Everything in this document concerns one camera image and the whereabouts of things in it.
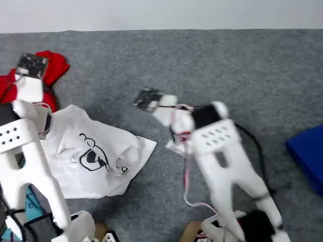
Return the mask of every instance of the white wall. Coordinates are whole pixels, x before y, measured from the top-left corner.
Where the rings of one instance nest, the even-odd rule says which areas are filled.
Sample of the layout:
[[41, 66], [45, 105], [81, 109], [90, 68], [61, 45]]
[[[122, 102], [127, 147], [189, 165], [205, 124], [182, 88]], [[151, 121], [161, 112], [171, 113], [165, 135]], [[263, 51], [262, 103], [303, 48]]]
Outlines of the white wall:
[[323, 28], [323, 0], [1, 0], [0, 32]]

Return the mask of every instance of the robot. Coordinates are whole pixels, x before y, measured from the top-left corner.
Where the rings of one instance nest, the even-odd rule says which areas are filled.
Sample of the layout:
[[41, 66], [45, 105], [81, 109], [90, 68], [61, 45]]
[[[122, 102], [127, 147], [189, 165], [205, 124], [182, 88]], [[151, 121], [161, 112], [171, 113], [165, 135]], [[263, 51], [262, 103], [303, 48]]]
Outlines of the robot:
[[[134, 105], [170, 128], [173, 139], [167, 148], [183, 156], [194, 156], [216, 210], [216, 215], [201, 225], [209, 238], [219, 242], [290, 241], [282, 230], [280, 212], [264, 181], [254, 171], [223, 103], [212, 102], [193, 108], [177, 104], [174, 95], [145, 88]], [[233, 184], [253, 198], [258, 210], [249, 214], [233, 211]]]
[[[17, 74], [17, 82], [23, 81], [25, 85], [18, 89], [19, 97], [32, 93], [29, 91], [33, 89], [35, 80], [26, 81], [27, 74], [28, 70]], [[45, 139], [50, 130], [52, 113], [43, 103], [32, 103], [42, 100], [37, 96], [41, 93], [28, 94], [28, 102], [17, 99], [0, 105], [0, 198], [6, 208], [6, 225], [23, 242], [27, 241], [24, 201], [27, 185], [33, 184], [48, 199], [54, 222], [62, 231], [52, 242], [99, 242], [94, 235], [95, 224], [91, 214], [80, 211], [70, 215], [60, 186], [50, 172], [40, 139]], [[174, 95], [144, 89], [135, 105], [170, 128], [173, 139], [167, 144], [169, 149], [186, 158], [194, 156], [210, 190], [211, 208], [216, 213], [202, 223], [208, 237], [215, 242], [290, 241], [283, 231], [280, 212], [264, 181], [252, 168], [223, 103], [212, 102], [194, 108], [177, 104]], [[15, 155], [21, 152], [26, 163], [20, 169]], [[219, 154], [224, 156], [224, 163], [220, 162]], [[248, 214], [233, 211], [232, 184], [238, 184], [246, 191], [256, 202], [258, 210]], [[102, 242], [117, 242], [117, 239], [107, 232]]]
[[[7, 228], [23, 242], [36, 241], [27, 238], [24, 226], [26, 188], [33, 184], [47, 198], [54, 225], [60, 231], [52, 242], [117, 242], [112, 231], [106, 232], [102, 240], [95, 238], [95, 223], [89, 212], [70, 214], [59, 183], [49, 169], [40, 139], [45, 139], [50, 130], [52, 112], [45, 103], [33, 103], [43, 98], [41, 79], [47, 64], [45, 58], [22, 55], [13, 83], [18, 99], [0, 104], [0, 198], [6, 209]], [[15, 156], [19, 153], [26, 160], [22, 168]]]

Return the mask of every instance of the white plastic bag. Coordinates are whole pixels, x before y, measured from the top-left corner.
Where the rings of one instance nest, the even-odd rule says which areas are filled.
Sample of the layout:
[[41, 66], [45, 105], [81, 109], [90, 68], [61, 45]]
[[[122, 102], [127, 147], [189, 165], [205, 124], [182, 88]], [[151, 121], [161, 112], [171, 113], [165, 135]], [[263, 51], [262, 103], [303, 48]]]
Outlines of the white plastic bag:
[[156, 142], [93, 121], [70, 105], [53, 114], [42, 145], [65, 198], [100, 198], [123, 194]]

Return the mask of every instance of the red cloth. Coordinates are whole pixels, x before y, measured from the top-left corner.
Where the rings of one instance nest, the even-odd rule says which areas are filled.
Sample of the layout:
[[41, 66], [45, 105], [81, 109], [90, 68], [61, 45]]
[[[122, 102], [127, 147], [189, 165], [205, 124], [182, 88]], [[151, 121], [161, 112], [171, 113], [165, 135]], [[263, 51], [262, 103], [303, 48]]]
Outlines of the red cloth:
[[[64, 56], [53, 53], [48, 50], [37, 52], [36, 56], [48, 58], [48, 67], [43, 78], [45, 84], [43, 102], [47, 103], [53, 112], [57, 111], [57, 102], [53, 92], [49, 89], [70, 67]], [[0, 76], [0, 97], [3, 98], [2, 103], [12, 102], [17, 97], [17, 87], [12, 85], [9, 91], [4, 95], [7, 88], [15, 81], [15, 71], [12, 69], [8, 75]]]

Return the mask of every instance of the gray carpet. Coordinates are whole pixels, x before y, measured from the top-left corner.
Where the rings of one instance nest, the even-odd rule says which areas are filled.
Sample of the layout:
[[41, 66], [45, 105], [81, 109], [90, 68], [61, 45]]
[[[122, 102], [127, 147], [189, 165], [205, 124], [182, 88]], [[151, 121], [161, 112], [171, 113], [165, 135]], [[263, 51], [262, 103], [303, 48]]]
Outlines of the gray carpet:
[[[260, 140], [270, 184], [293, 242], [321, 242], [323, 198], [287, 154], [287, 138], [322, 123], [323, 31], [214, 30], [2, 34], [0, 73], [21, 52], [49, 49], [65, 55], [70, 70], [55, 84], [61, 107], [70, 103], [91, 118], [158, 141], [123, 196], [68, 200], [71, 212], [88, 210], [122, 242], [178, 241], [191, 220], [211, 215], [183, 199], [183, 159], [165, 149], [167, 129], [133, 107], [144, 86], [165, 90], [190, 105], [225, 102], [231, 118]], [[243, 135], [259, 172], [254, 144]], [[253, 207], [234, 191], [235, 209]], [[208, 200], [205, 182], [192, 171], [191, 201]]]

